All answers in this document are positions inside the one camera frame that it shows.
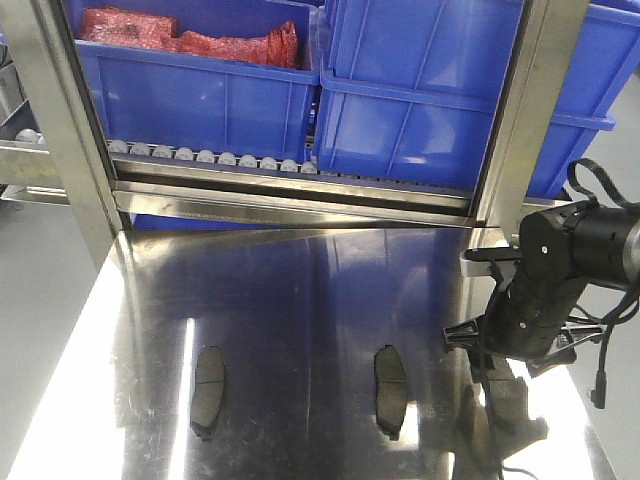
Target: stainless steel frame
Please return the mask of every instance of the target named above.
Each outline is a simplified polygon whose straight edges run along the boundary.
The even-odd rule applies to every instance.
[[[520,206],[544,144],[589,0],[525,4],[472,214],[517,231]]]
[[[4,0],[0,24],[51,153],[0,142],[0,182],[64,186],[96,262],[117,230],[128,227],[121,215],[127,212],[297,227],[488,225],[509,237],[524,211],[588,3],[525,0],[491,148],[471,198],[352,178],[255,175],[128,155],[109,158],[61,3]],[[529,201],[526,208],[540,205]]]
[[[127,224],[111,195],[115,174],[62,4],[3,1],[0,23],[80,230],[101,265]]]

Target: red mesh bag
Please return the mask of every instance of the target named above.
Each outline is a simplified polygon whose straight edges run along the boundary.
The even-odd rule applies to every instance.
[[[122,10],[116,7],[85,8],[80,38],[93,42],[162,49],[162,39],[178,30],[172,17]]]
[[[296,68],[298,37],[291,21],[256,38],[213,38],[192,31],[175,38],[177,31],[173,17],[107,6],[84,9],[79,36],[112,45]]]
[[[293,22],[285,23],[264,37],[213,38],[187,31],[180,39],[180,51],[183,53],[275,67],[296,67],[298,37]]]

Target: blue crate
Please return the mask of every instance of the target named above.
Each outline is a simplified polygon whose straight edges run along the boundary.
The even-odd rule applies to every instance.
[[[82,9],[66,0],[74,31]],[[180,33],[252,37],[293,20],[304,70],[76,42],[110,138],[304,161],[319,83],[315,7],[268,0],[110,0],[109,5],[178,18]]]
[[[521,0],[333,2],[325,8],[338,77],[498,98]],[[640,0],[593,3],[558,111],[604,116],[640,63]]]
[[[315,153],[321,170],[473,189],[496,102],[343,80],[325,70]],[[529,195],[554,197],[566,164],[611,118],[556,114]]]

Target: cable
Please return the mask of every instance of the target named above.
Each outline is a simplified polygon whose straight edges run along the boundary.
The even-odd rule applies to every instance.
[[[511,473],[520,473],[522,475],[526,475],[529,478],[533,478],[533,480],[540,480],[538,477],[536,477],[533,473],[531,473],[529,470],[525,470],[524,468],[511,468],[511,467],[502,467],[504,469],[505,472],[511,472]]]
[[[569,165],[568,171],[568,180],[571,188],[573,188],[576,192],[585,195],[589,199],[589,203],[593,205],[598,205],[598,198],[596,195],[589,189],[583,187],[577,179],[576,176],[576,168],[578,165],[581,165],[587,168],[596,179],[600,182],[600,185],[604,189],[605,193],[609,196],[609,198],[619,207],[623,208],[629,213],[638,214],[640,213],[640,203],[631,203],[629,202],[618,190],[615,186],[611,177],[607,174],[607,172],[596,162],[589,158],[581,158],[580,160],[576,160]],[[640,310],[640,273],[634,279],[633,282],[629,285],[629,288],[624,294],[624,297],[620,300],[618,305],[616,305],[609,313],[607,313],[601,319],[598,319],[592,315],[590,315],[586,310],[584,310],[580,306],[576,306],[576,308],[581,311],[588,320],[598,321],[602,325],[606,325],[606,330],[604,335],[602,336],[602,343],[600,344],[600,354],[598,357],[598,370],[596,372],[596,382],[595,382],[595,390],[590,393],[591,402],[594,404],[596,408],[603,409],[606,403],[606,395],[607,395],[607,373],[606,373],[606,364],[607,364],[607,353],[609,351],[609,342],[611,341],[611,335],[613,334],[613,329],[616,325],[621,325],[625,322],[631,320]]]
[[[624,198],[624,196],[620,193],[618,188],[615,186],[615,184],[613,183],[613,180],[611,180],[611,177],[609,177],[609,174],[607,174],[604,168],[602,168],[600,165],[598,165],[596,162],[594,162],[590,158],[581,158],[580,160],[571,162],[571,164],[569,165],[568,180],[569,180],[569,185],[571,185],[571,188],[573,188],[576,192],[585,195],[589,199],[590,203],[597,204],[598,197],[596,197],[596,194],[593,193],[591,190],[583,187],[578,181],[578,178],[576,176],[576,167],[578,165],[585,167],[591,173],[593,173],[596,179],[600,182],[600,185],[602,185],[602,188],[604,188],[604,191],[606,192],[606,194],[609,196],[611,200],[613,200],[613,202],[616,205],[618,205],[621,208],[624,208],[629,212],[634,212],[634,213],[640,212],[640,203],[631,203],[627,201],[627,199]]]

